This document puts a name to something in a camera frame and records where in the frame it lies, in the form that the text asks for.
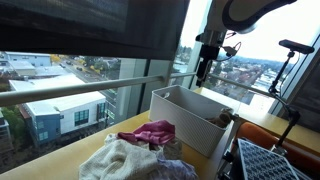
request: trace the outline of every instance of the microphone stand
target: microphone stand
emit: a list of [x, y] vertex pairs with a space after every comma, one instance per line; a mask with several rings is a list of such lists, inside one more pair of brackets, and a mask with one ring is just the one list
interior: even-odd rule
[[290, 50], [290, 52], [288, 53], [288, 59], [286, 60], [286, 62], [283, 64], [280, 72], [278, 73], [276, 79], [272, 82], [272, 85], [269, 88], [269, 93], [275, 98], [277, 99], [285, 108], [285, 110], [288, 112], [288, 119], [289, 119], [289, 125], [286, 128], [286, 130], [284, 131], [284, 133], [282, 134], [282, 136], [280, 137], [280, 139], [278, 140], [278, 142], [273, 145], [271, 151], [275, 152], [277, 154], [280, 154], [282, 156], [285, 156], [287, 154], [286, 150], [284, 148], [282, 148], [282, 143], [284, 141], [284, 139], [287, 137], [287, 135], [289, 134], [289, 132], [291, 131], [292, 127], [294, 125], [296, 125], [296, 123], [298, 122], [298, 120], [300, 119], [300, 113], [298, 110], [294, 109], [293, 107], [291, 107], [289, 104], [287, 104], [277, 93], [277, 89], [276, 86], [278, 84], [279, 79], [281, 78], [281, 75], [283, 73], [283, 71], [285, 70], [286, 66], [289, 63], [289, 60], [294, 56], [294, 52], [292, 50]]

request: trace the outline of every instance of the plastic bin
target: plastic bin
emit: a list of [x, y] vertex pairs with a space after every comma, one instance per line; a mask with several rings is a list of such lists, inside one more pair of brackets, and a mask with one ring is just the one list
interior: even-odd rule
[[175, 125], [176, 137], [206, 157], [210, 157], [226, 128], [205, 118], [216, 117], [227, 106], [181, 86], [152, 91], [149, 119], [167, 120]]

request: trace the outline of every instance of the white towel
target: white towel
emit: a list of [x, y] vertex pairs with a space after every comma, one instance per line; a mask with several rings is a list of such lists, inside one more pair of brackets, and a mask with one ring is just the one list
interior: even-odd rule
[[117, 140], [80, 165], [79, 179], [147, 179], [147, 174], [157, 165], [157, 157], [151, 151]]

